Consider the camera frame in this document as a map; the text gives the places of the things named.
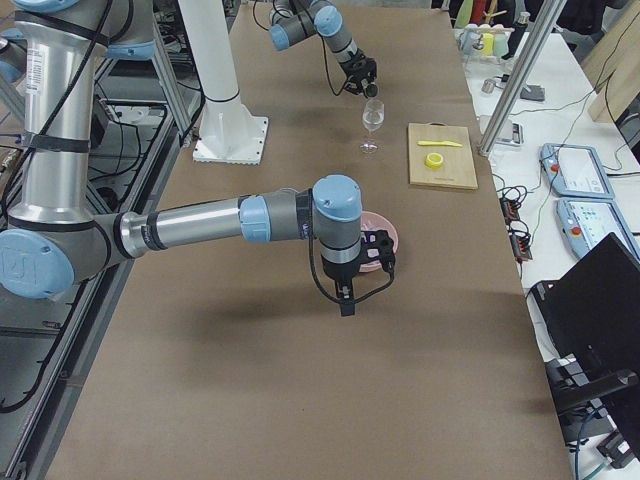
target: black monitor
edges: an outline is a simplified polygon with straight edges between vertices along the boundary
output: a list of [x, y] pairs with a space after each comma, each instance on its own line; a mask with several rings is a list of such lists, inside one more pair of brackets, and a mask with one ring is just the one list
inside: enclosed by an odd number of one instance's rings
[[[591, 382], [624, 369], [640, 375], [640, 264], [618, 237], [609, 234], [552, 285], [541, 310], [558, 353], [573, 354]], [[640, 386], [600, 400], [640, 458]]]

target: wine glass base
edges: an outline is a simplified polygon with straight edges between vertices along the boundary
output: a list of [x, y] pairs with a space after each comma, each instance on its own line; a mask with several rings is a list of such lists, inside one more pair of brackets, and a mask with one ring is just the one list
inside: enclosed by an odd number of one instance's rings
[[362, 145], [360, 145], [360, 151], [362, 153], [375, 153], [377, 150], [378, 145], [371, 140], [366, 140]]

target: brown table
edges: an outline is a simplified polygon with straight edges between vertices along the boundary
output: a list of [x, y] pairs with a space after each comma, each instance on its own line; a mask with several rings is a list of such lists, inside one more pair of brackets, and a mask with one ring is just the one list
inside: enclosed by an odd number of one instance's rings
[[48, 478], [571, 478], [489, 165], [478, 191], [408, 182], [409, 122], [479, 138], [447, 16], [342, 11], [379, 63], [380, 152], [358, 151], [363, 99], [328, 91], [319, 40], [276, 53], [243, 6], [232, 42], [243, 101], [271, 119], [262, 164], [186, 152], [162, 207], [344, 173], [398, 229], [396, 283], [340, 318], [304, 242], [142, 258]]

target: yellow ring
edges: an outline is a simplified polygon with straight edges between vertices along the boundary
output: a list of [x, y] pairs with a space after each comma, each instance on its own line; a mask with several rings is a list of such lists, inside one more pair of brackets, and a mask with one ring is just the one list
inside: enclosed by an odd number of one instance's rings
[[429, 168], [440, 168], [444, 163], [444, 157], [436, 152], [431, 152], [424, 159], [424, 164]]

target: white table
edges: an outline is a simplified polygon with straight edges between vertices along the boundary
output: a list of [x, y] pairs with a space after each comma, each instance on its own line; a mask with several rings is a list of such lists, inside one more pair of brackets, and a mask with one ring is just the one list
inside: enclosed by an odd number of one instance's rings
[[[491, 115], [501, 90], [496, 88], [492, 94], [485, 94], [481, 91], [481, 87], [485, 79], [505, 73], [504, 65], [499, 65], [494, 58], [475, 58], [466, 63], [465, 71], [476, 114]], [[522, 110], [560, 108], [585, 97], [592, 91], [591, 84], [559, 34], [552, 34], [549, 37], [527, 83], [545, 87], [546, 100], [543, 103], [518, 100], [513, 113]], [[523, 125], [525, 144], [520, 148], [496, 145], [489, 159], [493, 172], [502, 177], [507, 186], [525, 185], [529, 190], [535, 189], [541, 174], [539, 150], [544, 143], [590, 145], [598, 151], [605, 165], [616, 167], [614, 152], [625, 142], [613, 124], [595, 123], [591, 120], [588, 109], [595, 97], [596, 94], [591, 93], [585, 101], [561, 111], [523, 113], [511, 117], [514, 122]], [[575, 127], [567, 139], [576, 118], [578, 120]], [[623, 167], [616, 173], [640, 170], [640, 166], [627, 147], [618, 152], [618, 158]], [[611, 183], [616, 194], [616, 202], [629, 227], [634, 232], [640, 231], [640, 177], [612, 178]], [[500, 187], [502, 182], [496, 179], [496, 188]], [[577, 262], [563, 237], [555, 214], [557, 197], [552, 193], [547, 199], [548, 195], [549, 182], [546, 176], [543, 176], [540, 188], [527, 196], [519, 210], [521, 218], [532, 231], [540, 212], [540, 225], [531, 248], [533, 260], [523, 264], [522, 286], [525, 291], [540, 280], [559, 279]], [[543, 359], [551, 360], [557, 356], [557, 353], [554, 352], [544, 321], [531, 298], [529, 298], [529, 310]], [[601, 438], [604, 436], [593, 437], [581, 449], [580, 478], [586, 476], [602, 462], [602, 456], [595, 449], [595, 445]], [[569, 457], [573, 465], [573, 454]], [[640, 478], [640, 462], [633, 460], [624, 470], [607, 468], [597, 478], [637, 480]]]

